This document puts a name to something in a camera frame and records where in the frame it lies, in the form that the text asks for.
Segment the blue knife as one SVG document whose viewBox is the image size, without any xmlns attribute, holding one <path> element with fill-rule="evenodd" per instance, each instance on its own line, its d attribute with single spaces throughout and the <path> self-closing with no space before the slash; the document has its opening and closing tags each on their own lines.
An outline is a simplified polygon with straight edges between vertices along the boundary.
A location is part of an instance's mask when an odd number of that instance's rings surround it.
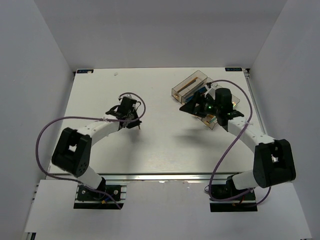
<svg viewBox="0 0 320 240">
<path fill-rule="evenodd" d="M 199 93 L 202 94 L 202 93 L 204 93 L 206 91 L 207 91 L 206 87 L 203 86 L 203 87 L 201 87 L 199 89 L 190 91 L 184 98 L 185 98 L 186 101 L 189 101 L 196 92 L 199 92 Z"/>
</svg>

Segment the iridescent fork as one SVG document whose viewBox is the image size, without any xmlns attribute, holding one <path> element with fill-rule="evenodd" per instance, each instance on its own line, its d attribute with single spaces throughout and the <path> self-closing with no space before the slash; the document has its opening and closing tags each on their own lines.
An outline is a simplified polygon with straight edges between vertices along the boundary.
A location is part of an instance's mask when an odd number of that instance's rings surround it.
<svg viewBox="0 0 320 240">
<path fill-rule="evenodd" d="M 205 122 L 208 125 L 215 125 L 217 123 L 217 118 L 214 115 L 207 115 L 205 118 Z"/>
</svg>

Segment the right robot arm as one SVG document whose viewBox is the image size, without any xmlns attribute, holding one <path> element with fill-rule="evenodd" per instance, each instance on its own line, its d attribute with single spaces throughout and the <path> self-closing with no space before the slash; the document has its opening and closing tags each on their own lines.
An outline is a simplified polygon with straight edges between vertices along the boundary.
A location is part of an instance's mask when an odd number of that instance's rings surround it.
<svg viewBox="0 0 320 240">
<path fill-rule="evenodd" d="M 228 88 L 215 90 L 214 96 L 196 92 L 180 111 L 197 117 L 215 116 L 221 127 L 253 152 L 252 170 L 235 174 L 227 180 L 229 184 L 225 192 L 229 198 L 238 199 L 246 189 L 267 188 L 296 179 L 290 143 L 286 139 L 274 139 L 250 125 L 245 116 L 234 109 Z"/>
</svg>

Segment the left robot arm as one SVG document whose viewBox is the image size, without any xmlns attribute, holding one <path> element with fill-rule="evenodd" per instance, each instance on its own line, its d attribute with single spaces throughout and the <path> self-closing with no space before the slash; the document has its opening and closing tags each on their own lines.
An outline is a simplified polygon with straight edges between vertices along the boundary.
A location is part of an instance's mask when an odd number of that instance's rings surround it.
<svg viewBox="0 0 320 240">
<path fill-rule="evenodd" d="M 137 104 L 141 102 L 129 96 L 120 99 L 106 115 L 115 117 L 112 121 L 98 120 L 79 129 L 65 128 L 57 142 L 51 162 L 54 166 L 71 174 L 88 188 L 88 193 L 99 200 L 105 196 L 106 180 L 90 167 L 91 148 L 100 140 L 123 128 L 140 126 Z"/>
</svg>

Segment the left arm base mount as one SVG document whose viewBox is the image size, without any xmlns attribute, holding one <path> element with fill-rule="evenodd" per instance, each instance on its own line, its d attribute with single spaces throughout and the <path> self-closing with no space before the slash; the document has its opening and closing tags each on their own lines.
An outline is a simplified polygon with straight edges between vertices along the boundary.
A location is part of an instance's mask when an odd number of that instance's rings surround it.
<svg viewBox="0 0 320 240">
<path fill-rule="evenodd" d="M 108 195 L 93 192 L 84 185 L 78 185 L 73 208 L 76 210 L 120 210 L 125 202 L 127 186 L 107 184 L 105 192 Z"/>
</svg>

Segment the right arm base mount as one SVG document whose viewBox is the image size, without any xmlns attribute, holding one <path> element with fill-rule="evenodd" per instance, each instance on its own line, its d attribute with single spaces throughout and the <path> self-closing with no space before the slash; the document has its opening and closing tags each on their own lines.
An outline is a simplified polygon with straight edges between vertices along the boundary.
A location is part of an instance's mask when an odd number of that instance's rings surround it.
<svg viewBox="0 0 320 240">
<path fill-rule="evenodd" d="M 210 190 L 206 186 L 205 193 L 211 193 L 216 200 L 209 201 L 211 213 L 240 213 L 240 212 L 257 212 L 256 195 L 252 190 L 246 194 L 245 189 L 236 189 L 232 182 L 232 175 L 228 176 L 225 183 L 213 181 Z"/>
</svg>

